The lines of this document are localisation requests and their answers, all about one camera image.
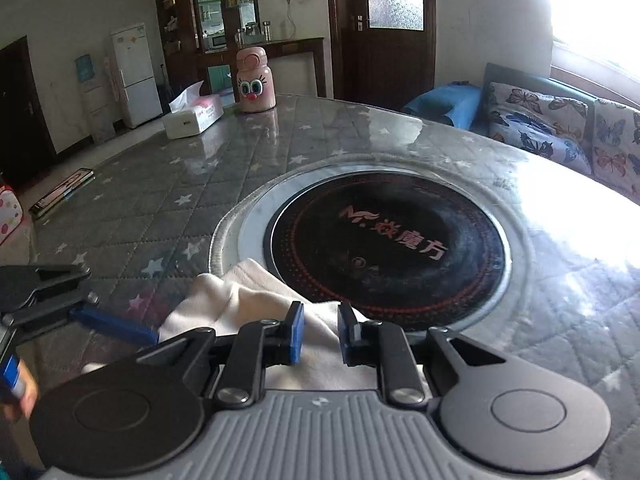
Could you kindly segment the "butterfly print cushion right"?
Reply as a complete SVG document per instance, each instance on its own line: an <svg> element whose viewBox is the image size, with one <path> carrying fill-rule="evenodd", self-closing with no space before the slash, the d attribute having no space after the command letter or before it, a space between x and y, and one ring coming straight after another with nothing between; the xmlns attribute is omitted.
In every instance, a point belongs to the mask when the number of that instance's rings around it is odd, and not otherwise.
<svg viewBox="0 0 640 480"><path fill-rule="evenodd" d="M639 203L639 111L625 104L600 99L593 103L593 110L594 177Z"/></svg>

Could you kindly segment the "white tissue box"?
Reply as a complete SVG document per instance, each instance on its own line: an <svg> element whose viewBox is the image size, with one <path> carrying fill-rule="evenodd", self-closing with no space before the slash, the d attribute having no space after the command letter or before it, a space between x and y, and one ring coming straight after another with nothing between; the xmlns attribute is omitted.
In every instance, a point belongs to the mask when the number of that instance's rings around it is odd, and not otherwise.
<svg viewBox="0 0 640 480"><path fill-rule="evenodd" d="M169 103L170 113L163 117L168 139L199 136L224 114L218 94L201 95L204 81L191 84Z"/></svg>

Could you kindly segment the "grey quilted star tablecloth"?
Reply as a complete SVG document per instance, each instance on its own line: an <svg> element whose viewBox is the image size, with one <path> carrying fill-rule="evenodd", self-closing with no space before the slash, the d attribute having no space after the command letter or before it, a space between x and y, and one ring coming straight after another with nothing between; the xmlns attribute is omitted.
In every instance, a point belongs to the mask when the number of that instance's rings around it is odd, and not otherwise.
<svg viewBox="0 0 640 480"><path fill-rule="evenodd" d="M336 308L447 326L602 396L607 479L639 474L639 207L556 162L437 122L282 96L153 136L32 222L29 258L86 266L104 311L171 337L302 300L279 388L370 388Z"/></svg>

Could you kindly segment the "water dispenser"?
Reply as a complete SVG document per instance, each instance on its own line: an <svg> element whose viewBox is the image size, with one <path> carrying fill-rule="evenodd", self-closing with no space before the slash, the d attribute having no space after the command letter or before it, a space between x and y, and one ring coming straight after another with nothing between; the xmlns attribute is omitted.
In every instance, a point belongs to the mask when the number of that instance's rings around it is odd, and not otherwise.
<svg viewBox="0 0 640 480"><path fill-rule="evenodd" d="M75 60L76 75L82 106L95 144L111 140L115 136L112 114L106 88L96 76L92 58L88 54Z"/></svg>

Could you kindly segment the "pink cartoon thermos bottle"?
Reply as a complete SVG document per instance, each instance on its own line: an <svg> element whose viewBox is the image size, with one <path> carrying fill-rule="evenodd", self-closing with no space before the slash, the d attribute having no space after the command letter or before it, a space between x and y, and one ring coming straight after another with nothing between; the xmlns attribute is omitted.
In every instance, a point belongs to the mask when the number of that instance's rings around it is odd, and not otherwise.
<svg viewBox="0 0 640 480"><path fill-rule="evenodd" d="M272 71L264 48L249 47L239 50L236 68L236 85L242 112L260 113L277 105Z"/></svg>

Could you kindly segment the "blue folded blanket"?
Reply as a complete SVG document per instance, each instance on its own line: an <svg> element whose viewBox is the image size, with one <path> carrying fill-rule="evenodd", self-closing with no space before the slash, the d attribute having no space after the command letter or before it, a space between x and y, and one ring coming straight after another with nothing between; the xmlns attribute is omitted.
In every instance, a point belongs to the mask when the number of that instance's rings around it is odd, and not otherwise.
<svg viewBox="0 0 640 480"><path fill-rule="evenodd" d="M480 108L482 89L469 81L453 81L417 96L401 111L404 114L469 130Z"/></svg>

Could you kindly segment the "butterfly print cushion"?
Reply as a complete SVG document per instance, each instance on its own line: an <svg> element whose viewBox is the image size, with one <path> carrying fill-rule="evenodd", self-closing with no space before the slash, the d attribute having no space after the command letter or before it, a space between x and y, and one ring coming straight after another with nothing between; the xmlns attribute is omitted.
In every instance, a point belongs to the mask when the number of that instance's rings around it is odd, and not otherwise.
<svg viewBox="0 0 640 480"><path fill-rule="evenodd" d="M491 82L486 116L488 138L592 175L584 102Z"/></svg>
<svg viewBox="0 0 640 480"><path fill-rule="evenodd" d="M594 177L639 203L639 111L625 104L600 99L593 103L593 110Z"/></svg>

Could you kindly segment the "white refrigerator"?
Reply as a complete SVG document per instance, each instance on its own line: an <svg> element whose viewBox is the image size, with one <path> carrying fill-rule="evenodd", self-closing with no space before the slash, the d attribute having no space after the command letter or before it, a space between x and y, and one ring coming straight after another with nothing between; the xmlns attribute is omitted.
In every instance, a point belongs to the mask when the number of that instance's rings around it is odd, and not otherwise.
<svg viewBox="0 0 640 480"><path fill-rule="evenodd" d="M145 24L110 35L112 74L125 125L134 129L162 114Z"/></svg>

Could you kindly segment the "window with frame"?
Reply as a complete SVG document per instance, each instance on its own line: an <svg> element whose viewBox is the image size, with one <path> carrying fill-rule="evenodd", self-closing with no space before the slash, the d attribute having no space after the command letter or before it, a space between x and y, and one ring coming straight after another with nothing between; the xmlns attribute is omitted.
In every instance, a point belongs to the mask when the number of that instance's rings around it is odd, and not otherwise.
<svg viewBox="0 0 640 480"><path fill-rule="evenodd" d="M547 0L551 66L639 102L639 0Z"/></svg>

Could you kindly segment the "cream white sweater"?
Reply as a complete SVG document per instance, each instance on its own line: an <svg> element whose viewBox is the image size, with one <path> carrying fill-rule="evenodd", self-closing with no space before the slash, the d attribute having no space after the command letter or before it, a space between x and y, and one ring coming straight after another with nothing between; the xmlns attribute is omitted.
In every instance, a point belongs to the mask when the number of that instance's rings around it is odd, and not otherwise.
<svg viewBox="0 0 640 480"><path fill-rule="evenodd" d="M160 326L165 341L194 328L209 327L218 336L233 335L262 318L283 320L293 301L304 305L302 354L294 366L266 371L268 389L361 390L376 384L376 371L343 362L336 301L311 302L299 296L253 259L245 259L221 278L198 275L189 295Z"/></svg>

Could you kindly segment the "blue grey corner sofa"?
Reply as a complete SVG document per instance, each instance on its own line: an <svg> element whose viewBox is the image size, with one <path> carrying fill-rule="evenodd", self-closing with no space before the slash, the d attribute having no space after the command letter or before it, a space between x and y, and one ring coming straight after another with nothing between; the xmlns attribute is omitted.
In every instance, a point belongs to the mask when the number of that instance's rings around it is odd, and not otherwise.
<svg viewBox="0 0 640 480"><path fill-rule="evenodd" d="M551 160L639 200L636 106L489 63L481 87L450 82L402 111Z"/></svg>

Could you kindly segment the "dark wooden display cabinet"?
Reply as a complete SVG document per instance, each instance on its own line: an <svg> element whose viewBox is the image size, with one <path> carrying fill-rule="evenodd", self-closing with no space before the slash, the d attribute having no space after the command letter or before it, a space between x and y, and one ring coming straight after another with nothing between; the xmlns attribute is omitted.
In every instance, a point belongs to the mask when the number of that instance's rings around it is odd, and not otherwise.
<svg viewBox="0 0 640 480"><path fill-rule="evenodd" d="M259 22L257 0L155 0L166 84L176 96L201 81L203 93L233 88L242 35Z"/></svg>

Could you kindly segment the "dark wooden glass door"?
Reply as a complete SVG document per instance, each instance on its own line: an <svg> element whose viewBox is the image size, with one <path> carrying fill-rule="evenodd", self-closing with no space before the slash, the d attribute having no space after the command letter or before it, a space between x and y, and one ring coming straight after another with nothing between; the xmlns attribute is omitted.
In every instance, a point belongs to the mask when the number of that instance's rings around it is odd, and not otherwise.
<svg viewBox="0 0 640 480"><path fill-rule="evenodd" d="M436 0L328 0L337 99L400 110L434 87Z"/></svg>

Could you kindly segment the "butterfly print cushion left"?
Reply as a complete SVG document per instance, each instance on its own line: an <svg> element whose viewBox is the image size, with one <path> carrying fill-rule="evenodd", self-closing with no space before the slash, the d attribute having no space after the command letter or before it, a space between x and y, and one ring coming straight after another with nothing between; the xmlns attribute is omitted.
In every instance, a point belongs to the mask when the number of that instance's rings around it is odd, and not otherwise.
<svg viewBox="0 0 640 480"><path fill-rule="evenodd" d="M486 116L488 138L592 175L584 102L491 82Z"/></svg>

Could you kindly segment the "black induction cooktop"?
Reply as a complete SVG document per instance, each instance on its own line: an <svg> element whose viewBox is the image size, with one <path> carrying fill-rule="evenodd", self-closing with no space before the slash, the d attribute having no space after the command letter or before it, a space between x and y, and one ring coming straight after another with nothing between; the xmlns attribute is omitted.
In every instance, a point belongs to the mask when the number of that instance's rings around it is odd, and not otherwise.
<svg viewBox="0 0 640 480"><path fill-rule="evenodd" d="M506 236L485 208L399 171L306 186L274 213L262 246L268 270L305 298L343 301L412 332L472 324L511 271Z"/></svg>

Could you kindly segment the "books on table edge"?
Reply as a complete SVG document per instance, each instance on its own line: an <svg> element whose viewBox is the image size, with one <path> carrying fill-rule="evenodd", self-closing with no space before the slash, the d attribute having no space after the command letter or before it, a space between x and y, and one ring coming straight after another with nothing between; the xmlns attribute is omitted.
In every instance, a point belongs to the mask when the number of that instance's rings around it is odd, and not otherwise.
<svg viewBox="0 0 640 480"><path fill-rule="evenodd" d="M47 192L46 195L37 200L28 210L30 215L34 220L42 218L58 206L59 203L64 202L77 190L92 181L95 176L96 173L93 169L80 168L76 170L55 188L52 188L50 192Z"/></svg>

